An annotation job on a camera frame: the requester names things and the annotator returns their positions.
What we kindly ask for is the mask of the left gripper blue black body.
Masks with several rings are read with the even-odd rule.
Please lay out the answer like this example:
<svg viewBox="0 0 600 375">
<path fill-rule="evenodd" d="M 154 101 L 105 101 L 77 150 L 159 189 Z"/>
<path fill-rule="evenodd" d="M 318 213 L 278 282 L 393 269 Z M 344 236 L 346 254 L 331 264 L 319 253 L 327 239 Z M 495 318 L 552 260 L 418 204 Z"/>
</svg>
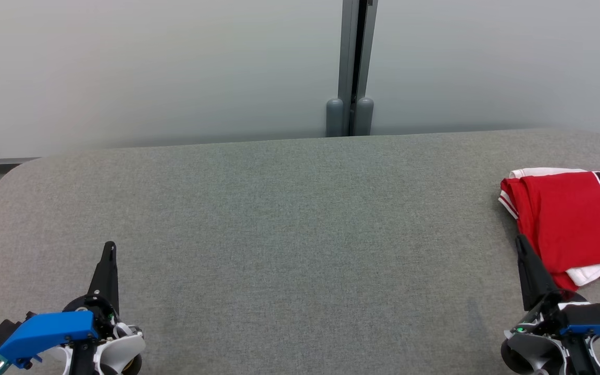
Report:
<svg viewBox="0 0 600 375">
<path fill-rule="evenodd" d="M 105 299 L 86 294 L 63 311 L 27 313 L 23 322 L 0 323 L 0 374 L 10 367 L 29 370 L 42 352 L 64 359 L 64 374 L 117 374 L 118 360 L 105 358 L 116 339 L 118 314 Z"/>
</svg>

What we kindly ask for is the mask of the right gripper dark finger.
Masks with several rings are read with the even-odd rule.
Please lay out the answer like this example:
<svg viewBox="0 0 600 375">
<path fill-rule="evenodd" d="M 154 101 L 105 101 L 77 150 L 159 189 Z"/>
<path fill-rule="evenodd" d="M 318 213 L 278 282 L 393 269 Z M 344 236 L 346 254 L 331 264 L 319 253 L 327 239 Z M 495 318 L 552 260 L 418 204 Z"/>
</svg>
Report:
<svg viewBox="0 0 600 375">
<path fill-rule="evenodd" d="M 557 305 L 560 302 L 560 289 L 527 237 L 517 235 L 515 246 L 524 311 L 528 313 L 537 305 L 541 305 L 542 309 Z"/>
</svg>

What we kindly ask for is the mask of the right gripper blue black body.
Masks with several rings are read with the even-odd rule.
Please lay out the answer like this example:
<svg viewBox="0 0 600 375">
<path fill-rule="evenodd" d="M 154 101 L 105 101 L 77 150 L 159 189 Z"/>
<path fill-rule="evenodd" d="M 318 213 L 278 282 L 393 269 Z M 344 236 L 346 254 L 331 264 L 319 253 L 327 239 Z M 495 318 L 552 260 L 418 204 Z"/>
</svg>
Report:
<svg viewBox="0 0 600 375">
<path fill-rule="evenodd" d="M 559 302 L 537 305 L 527 333 L 531 344 L 527 361 L 532 374 L 600 374 L 594 344 L 600 339 L 600 303 Z"/>
</svg>

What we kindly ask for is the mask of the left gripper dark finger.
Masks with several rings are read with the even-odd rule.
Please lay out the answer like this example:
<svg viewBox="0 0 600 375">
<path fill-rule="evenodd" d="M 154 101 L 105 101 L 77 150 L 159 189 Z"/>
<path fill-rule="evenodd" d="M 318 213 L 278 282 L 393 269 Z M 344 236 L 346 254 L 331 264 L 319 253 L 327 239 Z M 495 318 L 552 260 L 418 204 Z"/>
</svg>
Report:
<svg viewBox="0 0 600 375">
<path fill-rule="evenodd" d="M 107 241 L 104 244 L 102 256 L 91 278 L 88 294 L 105 299 L 114 312 L 119 314 L 117 245 L 114 241 Z"/>
</svg>

